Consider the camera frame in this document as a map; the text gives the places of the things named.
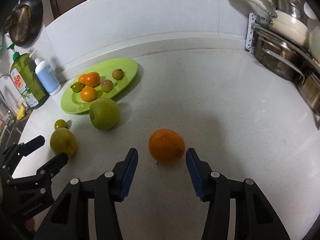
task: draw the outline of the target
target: small brown fruit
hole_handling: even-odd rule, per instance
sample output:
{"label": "small brown fruit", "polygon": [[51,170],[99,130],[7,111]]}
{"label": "small brown fruit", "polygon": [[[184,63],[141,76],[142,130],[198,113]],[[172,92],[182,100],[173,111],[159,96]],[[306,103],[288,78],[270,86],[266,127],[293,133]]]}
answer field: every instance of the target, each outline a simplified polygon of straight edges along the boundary
{"label": "small brown fruit", "polygon": [[101,90],[105,93],[109,93],[113,89],[113,82],[109,79],[106,79],[101,84]]}
{"label": "small brown fruit", "polygon": [[115,79],[115,80],[120,80],[124,77],[124,72],[122,69],[115,69],[113,72],[112,72],[112,77]]}

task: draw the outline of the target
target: orange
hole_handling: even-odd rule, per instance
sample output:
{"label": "orange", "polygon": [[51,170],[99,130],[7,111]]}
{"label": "orange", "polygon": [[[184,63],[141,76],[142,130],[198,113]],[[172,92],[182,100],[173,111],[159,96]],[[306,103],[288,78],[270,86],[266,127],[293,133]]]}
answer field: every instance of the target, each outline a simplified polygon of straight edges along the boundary
{"label": "orange", "polygon": [[159,129],[149,139],[149,152],[160,163],[173,163],[184,154],[183,138],[170,129]]}
{"label": "orange", "polygon": [[80,97],[83,101],[91,102],[97,99],[97,91],[92,87],[85,87],[81,90]]}
{"label": "orange", "polygon": [[84,82],[88,87],[95,87],[100,82],[100,75],[97,72],[90,72],[85,75]]}
{"label": "orange", "polygon": [[78,77],[78,82],[81,85],[85,85],[84,79],[85,79],[85,74],[82,74],[81,76]]}

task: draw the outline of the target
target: black pan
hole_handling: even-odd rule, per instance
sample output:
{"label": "black pan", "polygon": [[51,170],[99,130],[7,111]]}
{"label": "black pan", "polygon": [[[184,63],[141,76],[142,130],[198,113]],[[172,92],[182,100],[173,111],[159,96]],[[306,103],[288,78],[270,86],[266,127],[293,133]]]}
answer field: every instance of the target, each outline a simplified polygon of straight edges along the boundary
{"label": "black pan", "polygon": [[25,40],[16,42],[16,46],[27,47],[34,42],[40,32],[43,19],[43,5],[41,0],[20,0],[20,4],[16,9],[19,9],[22,6],[28,7],[31,12],[30,24]]}

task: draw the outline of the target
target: silver screw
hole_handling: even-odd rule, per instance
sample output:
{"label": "silver screw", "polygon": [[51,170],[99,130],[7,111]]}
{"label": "silver screw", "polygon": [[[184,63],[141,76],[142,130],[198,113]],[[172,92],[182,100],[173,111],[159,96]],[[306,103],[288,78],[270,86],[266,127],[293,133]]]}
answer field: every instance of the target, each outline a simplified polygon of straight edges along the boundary
{"label": "silver screw", "polygon": [[218,177],[220,177],[220,173],[219,172],[217,172],[217,171],[213,171],[213,172],[211,172],[211,177],[214,177],[214,178],[218,178]]}
{"label": "silver screw", "polygon": [[107,171],[105,174],[104,174],[105,177],[107,178],[111,178],[113,176],[113,172],[112,171]]}
{"label": "silver screw", "polygon": [[253,179],[246,179],[245,182],[246,182],[246,184],[248,184],[248,185],[253,185],[253,184],[254,184]]}
{"label": "silver screw", "polygon": [[72,184],[72,185],[75,185],[78,182],[79,182],[79,179],[77,179],[77,178],[74,178],[74,179],[70,180],[70,184]]}

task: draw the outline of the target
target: green plate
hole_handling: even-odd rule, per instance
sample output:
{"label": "green plate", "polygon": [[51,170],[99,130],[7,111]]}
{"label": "green plate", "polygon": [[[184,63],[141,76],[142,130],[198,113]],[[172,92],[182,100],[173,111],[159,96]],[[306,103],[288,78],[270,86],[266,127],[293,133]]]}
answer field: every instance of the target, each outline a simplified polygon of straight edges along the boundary
{"label": "green plate", "polygon": [[[121,68],[124,71],[124,77],[121,80],[115,80],[112,78],[112,72],[118,68]],[[95,87],[96,91],[98,92],[98,98],[113,98],[116,94],[122,91],[136,76],[138,71],[138,64],[130,58],[113,58],[100,62],[99,64],[88,68],[80,75],[94,71],[98,72],[101,77],[100,84]],[[75,78],[70,85],[72,85],[74,82],[77,82],[78,77]],[[104,93],[101,90],[101,82],[105,79],[110,79],[113,82],[113,90],[111,90],[109,93]],[[88,103],[83,101],[80,97],[80,92],[75,93],[70,87],[67,87],[62,95],[60,106],[61,109],[67,114],[79,114],[88,111],[91,103],[92,102]]]}

